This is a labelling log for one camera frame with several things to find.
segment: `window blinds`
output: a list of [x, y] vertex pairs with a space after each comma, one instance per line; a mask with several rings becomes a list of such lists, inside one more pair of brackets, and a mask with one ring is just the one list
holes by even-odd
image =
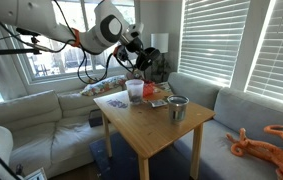
[[247, 92], [283, 100], [283, 0], [277, 0]]
[[187, 0], [179, 72], [230, 86], [249, 0]]

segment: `white cup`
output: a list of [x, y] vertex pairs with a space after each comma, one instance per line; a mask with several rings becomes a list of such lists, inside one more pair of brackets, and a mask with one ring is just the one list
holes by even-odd
[[131, 79], [125, 82], [127, 86], [130, 104], [138, 105], [142, 102], [144, 81]]

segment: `floor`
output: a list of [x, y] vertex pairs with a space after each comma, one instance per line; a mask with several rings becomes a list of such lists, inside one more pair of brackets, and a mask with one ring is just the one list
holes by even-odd
[[72, 171], [50, 178], [49, 180], [100, 180], [95, 163], [79, 167]]

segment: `stuffed octopus toy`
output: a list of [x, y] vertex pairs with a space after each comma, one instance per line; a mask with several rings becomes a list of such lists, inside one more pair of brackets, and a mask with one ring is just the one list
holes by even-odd
[[[278, 135], [283, 139], [283, 129], [281, 125], [270, 125], [264, 128], [264, 131], [269, 134]], [[276, 174], [279, 180], [283, 180], [283, 149], [263, 141], [248, 139], [245, 135], [245, 129], [240, 129], [240, 139], [235, 140], [229, 133], [227, 138], [233, 143], [231, 146], [232, 154], [243, 156], [247, 152], [260, 159], [270, 161], [278, 166]]]

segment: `table top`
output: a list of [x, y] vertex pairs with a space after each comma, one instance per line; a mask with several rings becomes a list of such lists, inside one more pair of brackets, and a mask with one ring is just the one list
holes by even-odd
[[[147, 100], [171, 95], [163, 90], [146, 96]], [[127, 91], [95, 98], [94, 101], [125, 140], [143, 158], [150, 158], [174, 141], [211, 119], [214, 112], [189, 102], [185, 119], [180, 124], [169, 120], [168, 105], [153, 108], [150, 103], [130, 105]]]

